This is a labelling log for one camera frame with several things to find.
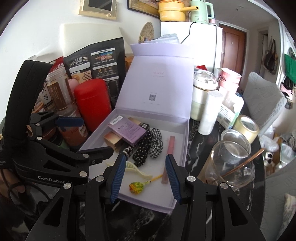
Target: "brown wooden door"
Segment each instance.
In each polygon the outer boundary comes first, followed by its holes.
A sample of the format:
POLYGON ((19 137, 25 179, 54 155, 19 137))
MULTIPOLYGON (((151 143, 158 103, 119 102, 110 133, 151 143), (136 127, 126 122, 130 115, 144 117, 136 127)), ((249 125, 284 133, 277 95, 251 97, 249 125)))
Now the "brown wooden door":
POLYGON ((219 24, 223 28, 221 67, 242 74, 246 48, 246 33, 219 24))

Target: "black food package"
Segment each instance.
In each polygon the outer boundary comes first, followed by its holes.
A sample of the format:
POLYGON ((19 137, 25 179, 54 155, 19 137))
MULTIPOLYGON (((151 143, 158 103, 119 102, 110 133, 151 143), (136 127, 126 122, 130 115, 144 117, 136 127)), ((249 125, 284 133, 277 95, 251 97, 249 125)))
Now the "black food package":
POLYGON ((114 108, 126 76, 123 38, 90 44, 64 57, 67 75, 79 84, 91 79, 106 82, 114 108))

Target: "gray chair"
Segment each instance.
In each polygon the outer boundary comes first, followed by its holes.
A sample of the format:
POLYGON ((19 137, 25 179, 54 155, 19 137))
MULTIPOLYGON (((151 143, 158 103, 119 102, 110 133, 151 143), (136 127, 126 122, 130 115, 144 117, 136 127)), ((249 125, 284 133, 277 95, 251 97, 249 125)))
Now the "gray chair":
POLYGON ((285 193, 296 196, 296 159, 268 176, 265 183, 265 204, 260 229, 266 241, 275 241, 283 223, 285 193))
POLYGON ((261 136, 280 115, 287 102, 279 87, 251 72, 243 94, 251 118, 257 123, 261 136))

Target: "pot handle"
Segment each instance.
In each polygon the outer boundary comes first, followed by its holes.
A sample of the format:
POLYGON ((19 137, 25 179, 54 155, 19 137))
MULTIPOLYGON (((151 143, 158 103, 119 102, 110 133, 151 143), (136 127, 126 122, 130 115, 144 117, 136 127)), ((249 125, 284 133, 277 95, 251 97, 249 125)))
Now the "pot handle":
POLYGON ((195 10, 199 10, 199 7, 191 6, 191 7, 184 7, 180 9, 181 12, 188 12, 188 11, 195 11, 195 10))
POLYGON ((210 3, 210 2, 206 2, 205 3, 207 6, 210 6, 210 9, 211 9, 211 16, 210 17, 208 17, 208 19, 213 19, 214 17, 215 17, 215 15, 214 15, 214 8, 213 8, 213 4, 212 3, 210 3))

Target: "packing tape roll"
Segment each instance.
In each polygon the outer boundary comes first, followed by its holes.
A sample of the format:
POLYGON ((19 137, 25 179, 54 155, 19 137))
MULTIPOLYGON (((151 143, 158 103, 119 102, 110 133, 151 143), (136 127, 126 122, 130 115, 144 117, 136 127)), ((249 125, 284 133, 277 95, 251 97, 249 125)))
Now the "packing tape roll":
POLYGON ((253 143, 259 133, 259 127, 255 121, 245 115, 238 116, 233 129, 243 134, 250 144, 253 143))

